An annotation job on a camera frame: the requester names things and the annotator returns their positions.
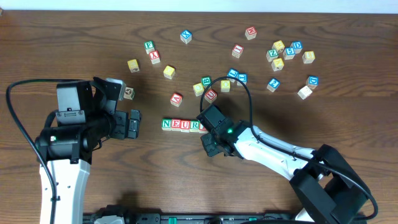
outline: white wall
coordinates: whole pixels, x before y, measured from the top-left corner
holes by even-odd
[[[398,0],[0,0],[5,10],[398,13]]]

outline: row of blocks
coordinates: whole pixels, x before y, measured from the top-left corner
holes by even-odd
[[[181,131],[185,133],[207,133],[207,130],[199,121],[188,121],[181,119],[163,119],[162,129],[164,131]]]

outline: number block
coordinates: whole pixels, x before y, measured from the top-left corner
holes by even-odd
[[[163,119],[162,120],[162,130],[163,131],[171,131],[172,130],[172,120],[171,119]]]
[[[189,43],[192,40],[192,34],[188,30],[184,30],[180,34],[180,38],[181,38],[182,42],[187,44],[187,43]]]
[[[221,81],[221,92],[227,93],[231,89],[231,82],[229,80]]]
[[[180,129],[181,129],[181,120],[172,119],[172,131],[180,131]]]
[[[211,78],[210,77],[203,77],[201,79],[201,84],[203,85],[204,88],[206,88],[208,85],[211,83]]]
[[[191,121],[190,132],[199,132],[199,121]]]
[[[175,75],[175,68],[171,66],[166,66],[166,68],[163,71],[163,75],[166,78],[173,79],[173,76]]]
[[[305,82],[305,85],[308,86],[311,90],[313,90],[318,86],[318,81],[319,81],[318,77],[309,76],[309,78]]]
[[[294,49],[292,47],[286,47],[284,50],[284,59],[285,60],[290,60],[294,58]]]
[[[246,29],[246,32],[244,33],[244,35],[246,36],[246,38],[248,40],[254,39],[254,38],[256,38],[257,30],[254,27],[249,27]]]
[[[195,96],[200,96],[205,91],[205,88],[201,83],[198,83],[193,86],[193,91],[195,92]]]
[[[300,53],[301,50],[303,49],[303,45],[301,44],[301,41],[293,42],[292,45],[290,45],[290,47],[293,47],[294,53],[296,53],[296,54]]]
[[[203,125],[199,124],[199,133],[207,133],[207,132],[208,132],[207,129]]]
[[[181,127],[180,127],[181,132],[189,133],[190,127],[191,127],[190,121],[181,120]]]
[[[156,63],[160,62],[160,56],[159,56],[159,53],[157,50],[149,53],[149,57],[150,57],[150,62],[152,62],[152,64],[156,64]]]
[[[127,65],[129,66],[131,73],[139,71],[137,59],[132,59],[132,60],[128,61]]]
[[[126,89],[124,91],[123,98],[132,100],[135,95],[136,95],[136,93],[134,92],[133,88],[126,87]]]
[[[274,59],[271,63],[274,72],[282,70],[285,66],[284,61],[281,58]]]
[[[274,49],[267,51],[267,60],[268,62],[273,61],[278,58],[278,52]]]
[[[306,99],[309,95],[311,95],[312,90],[308,87],[305,86],[303,87],[300,91],[298,91],[298,95],[301,97],[301,99]]]
[[[246,74],[239,74],[238,79],[241,80],[245,85],[248,83],[248,75]]]
[[[205,99],[207,100],[207,102],[212,103],[217,99],[217,93],[214,90],[209,90],[207,91],[207,93],[205,94]]]
[[[235,47],[232,49],[232,56],[236,58],[240,58],[243,53],[243,47],[236,44]]]
[[[315,60],[315,54],[313,51],[311,52],[304,52],[303,54],[303,62],[304,63],[312,63]]]
[[[275,92],[275,90],[279,87],[280,81],[278,79],[273,78],[267,85],[267,89],[271,92]]]
[[[239,72],[233,68],[231,68],[227,74],[228,77],[235,77],[238,78]],[[229,78],[229,81],[231,81],[231,83],[235,82],[235,79]]]
[[[272,45],[272,49],[276,50],[279,54],[284,51],[285,45],[281,40],[278,40]]]
[[[170,99],[170,103],[176,107],[179,107],[182,103],[182,96],[174,93]]]
[[[147,41],[144,43],[144,47],[145,47],[145,51],[147,52],[147,54],[154,52],[155,51],[155,45],[153,41]]]

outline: alphabet block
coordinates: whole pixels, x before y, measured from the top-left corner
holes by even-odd
[[[313,51],[304,52],[303,54],[303,62],[304,63],[312,63],[315,60],[315,54]]]
[[[139,71],[139,67],[138,67],[138,63],[137,63],[136,59],[132,59],[132,60],[128,61],[127,64],[129,65],[131,73]]]
[[[180,129],[181,129],[181,120],[172,119],[172,131],[180,131]]]
[[[276,79],[273,78],[267,85],[267,89],[271,92],[275,92],[275,90],[278,88],[280,82]]]
[[[207,91],[207,93],[205,94],[205,99],[207,100],[207,102],[212,103],[217,99],[217,93],[214,90],[209,90]]]
[[[232,56],[240,58],[243,53],[243,47],[236,44],[235,47],[232,49]]]
[[[284,59],[285,60],[290,60],[294,58],[294,49],[292,47],[286,47],[284,50]]]
[[[162,129],[163,129],[163,131],[171,131],[172,130],[172,120],[171,119],[163,119],[162,120]]]
[[[239,75],[239,72],[233,68],[231,68],[227,74],[228,77],[235,77],[235,78],[237,78],[238,75]],[[235,82],[235,79],[232,79],[232,78],[229,78],[228,80],[231,81],[231,83]]]
[[[190,121],[181,120],[181,132],[189,133],[189,129],[191,127]]]
[[[276,50],[279,54],[284,51],[285,45],[281,40],[278,40],[272,45],[272,49]]]
[[[188,30],[184,30],[184,31],[182,31],[180,38],[181,38],[182,42],[187,44],[192,40],[192,34]]]
[[[229,92],[231,89],[231,82],[229,80],[222,80],[221,81],[221,92]]]
[[[154,52],[155,51],[155,45],[153,41],[148,41],[144,43],[144,47],[145,47],[145,51],[147,52],[147,54]]]
[[[195,92],[195,96],[200,96],[205,89],[201,83],[198,83],[193,86],[193,91]]]
[[[126,87],[126,89],[124,91],[123,98],[132,100],[135,95],[136,95],[136,93],[134,92],[133,88]]]
[[[312,90],[308,87],[305,86],[303,87],[300,91],[298,91],[298,95],[301,97],[301,99],[306,99],[309,95],[311,95]]]
[[[257,30],[254,27],[249,27],[246,29],[246,32],[244,33],[244,35],[246,36],[246,38],[248,40],[254,39],[254,38],[256,38]]]
[[[199,121],[191,121],[190,132],[199,132]]]
[[[308,86],[311,90],[315,89],[318,86],[318,77],[309,76],[307,81],[305,82],[306,86]]]
[[[171,66],[166,66],[166,68],[163,71],[163,75],[166,78],[173,79],[173,76],[175,75],[175,68]]]
[[[274,49],[267,51],[267,60],[268,62],[273,61],[278,58],[278,52]]]
[[[239,74],[238,79],[241,80],[245,85],[248,83],[248,75],[246,74]]]
[[[157,50],[149,53],[149,57],[150,57],[150,61],[152,62],[152,64],[156,64],[156,63],[160,62],[160,57],[159,57],[159,53]]]
[[[182,96],[174,93],[173,96],[170,99],[170,102],[174,106],[179,107],[181,105],[181,103],[182,103]]]
[[[274,59],[272,61],[272,64],[271,64],[272,69],[273,69],[274,72],[282,70],[284,65],[285,65],[284,61],[281,58]]]
[[[293,42],[290,47],[293,47],[294,53],[296,53],[296,54],[300,53],[301,50],[303,49],[303,45],[301,44],[301,41]]]

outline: wood grain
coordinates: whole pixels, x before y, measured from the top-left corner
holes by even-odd
[[[258,35],[246,40],[244,29]],[[179,33],[188,29],[185,45]],[[152,65],[143,43],[153,40],[161,63]],[[317,59],[296,56],[273,72],[265,52],[272,43],[301,40]],[[245,49],[237,60],[234,44]],[[113,77],[136,90],[119,110],[143,114],[137,140],[109,140],[93,156],[85,211],[107,204],[158,208],[163,212],[264,212],[301,209],[289,183],[255,162],[208,158],[200,134],[165,132],[160,121],[195,118],[199,97],[192,85],[233,67],[248,74],[255,124],[293,144],[339,149],[379,203],[370,223],[397,223],[398,212],[398,16],[370,14],[238,14],[176,12],[5,11],[0,17],[0,223],[38,223],[39,165],[5,103],[7,86],[28,78]],[[136,58],[141,71],[131,74]],[[176,68],[173,80],[163,77]],[[308,75],[320,86],[305,101],[297,96]],[[266,90],[276,77],[275,93]],[[179,108],[169,103],[183,95]],[[34,138],[57,108],[54,84],[18,87],[12,101]],[[222,93],[216,104],[228,116],[248,118],[243,88]],[[367,203],[363,212],[372,212]]]

